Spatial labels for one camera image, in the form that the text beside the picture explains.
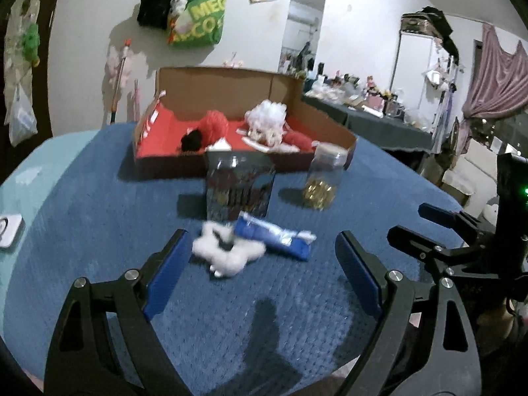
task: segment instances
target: blue package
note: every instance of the blue package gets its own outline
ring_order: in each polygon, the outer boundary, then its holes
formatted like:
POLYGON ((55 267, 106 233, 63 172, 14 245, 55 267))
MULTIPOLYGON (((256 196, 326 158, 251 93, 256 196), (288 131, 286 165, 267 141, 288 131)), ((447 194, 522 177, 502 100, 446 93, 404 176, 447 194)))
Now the blue package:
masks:
POLYGON ((317 238, 311 232, 289 231, 246 212, 240 212, 234 234, 248 240, 262 241, 268 247, 304 261, 310 255, 310 244, 317 238))

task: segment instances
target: pink curtain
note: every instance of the pink curtain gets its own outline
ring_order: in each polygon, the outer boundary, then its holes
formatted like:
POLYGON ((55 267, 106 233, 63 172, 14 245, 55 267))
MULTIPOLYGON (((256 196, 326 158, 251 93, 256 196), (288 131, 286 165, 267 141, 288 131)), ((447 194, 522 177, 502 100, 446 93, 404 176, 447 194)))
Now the pink curtain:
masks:
POLYGON ((462 107, 457 154, 466 153, 471 138, 469 120, 474 117, 501 119, 528 103, 528 55, 521 41, 515 54, 502 50, 495 27, 482 26, 482 61, 467 100, 462 107))

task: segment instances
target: clutter on table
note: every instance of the clutter on table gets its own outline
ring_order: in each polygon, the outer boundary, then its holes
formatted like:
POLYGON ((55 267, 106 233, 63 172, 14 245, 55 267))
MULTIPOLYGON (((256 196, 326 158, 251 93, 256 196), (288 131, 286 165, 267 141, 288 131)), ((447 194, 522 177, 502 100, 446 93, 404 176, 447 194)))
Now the clutter on table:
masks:
POLYGON ((320 143, 315 150, 303 199, 307 206, 325 210, 334 201, 341 182, 348 151, 331 143, 320 143))
POLYGON ((264 153, 208 151, 207 218, 236 220, 241 211, 264 217, 268 212, 275 166, 264 153))
POLYGON ((247 263, 262 257, 267 247, 307 261, 316 239, 309 231, 283 229, 240 212, 234 226, 204 222, 202 235, 193 242, 193 253, 210 264, 209 271, 215 277, 233 277, 247 263))
POLYGON ((318 76, 312 85, 312 89, 306 93, 306 96, 342 104, 346 95, 345 91, 325 84, 324 80, 324 76, 318 76))
POLYGON ((151 103, 134 131, 139 172, 205 177, 208 150, 256 150, 268 154, 279 173, 306 171, 320 135, 351 151, 353 134, 305 105, 301 86, 296 79, 243 68, 161 69, 156 93, 166 89, 166 96, 151 103))
POLYGON ((366 79, 365 100, 370 108, 383 111, 385 99, 372 76, 366 79))

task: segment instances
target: blue table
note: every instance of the blue table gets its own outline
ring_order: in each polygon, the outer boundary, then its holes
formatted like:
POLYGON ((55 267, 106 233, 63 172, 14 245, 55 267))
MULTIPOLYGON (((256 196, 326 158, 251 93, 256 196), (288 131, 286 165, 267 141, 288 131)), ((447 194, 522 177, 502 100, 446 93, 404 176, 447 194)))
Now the blue table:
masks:
MULTIPOLYGON (((36 198, 33 209, 38 212, 14 260, 2 263, 2 275, 11 274, 4 340, 20 365, 39 378, 56 318, 75 278, 115 279, 141 266, 177 228, 192 236, 200 232, 204 180, 139 181, 132 129, 131 124, 117 124, 95 136, 78 134, 80 152, 69 154, 69 166, 64 156, 58 158, 63 173, 50 175, 57 183, 42 205, 36 198)), ((56 153, 52 145, 59 141, 45 143, 39 153, 56 153)), ((38 159, 29 159, 38 164, 38 159)), ((461 244, 454 233, 417 212, 422 202, 459 210, 455 200, 364 139, 358 139, 352 165, 329 210, 300 206, 305 177, 276 177, 267 219, 318 236, 308 262, 266 254, 238 276, 216 280, 207 266, 191 261, 165 311, 152 321, 167 355, 195 394, 287 394, 361 353, 375 322, 362 311, 335 258, 334 240, 340 231, 351 230, 387 268, 412 279, 423 273, 417 261, 388 245, 390 227, 403 224, 450 248, 461 244)), ((2 194, 9 196, 12 179, 6 183, 2 194)), ((7 211, 17 211, 14 205, 7 211)), ((117 320, 109 321, 127 378, 137 383, 117 320)))

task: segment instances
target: clear plastic jar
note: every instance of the clear plastic jar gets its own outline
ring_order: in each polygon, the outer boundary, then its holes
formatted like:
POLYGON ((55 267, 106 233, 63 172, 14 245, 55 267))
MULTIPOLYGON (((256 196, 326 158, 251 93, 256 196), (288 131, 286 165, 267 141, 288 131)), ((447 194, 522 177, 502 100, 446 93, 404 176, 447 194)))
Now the clear plastic jar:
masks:
POLYGON ((343 178, 348 151, 331 143, 320 143, 315 149, 306 185, 303 189, 305 205, 324 210, 334 201, 343 178))

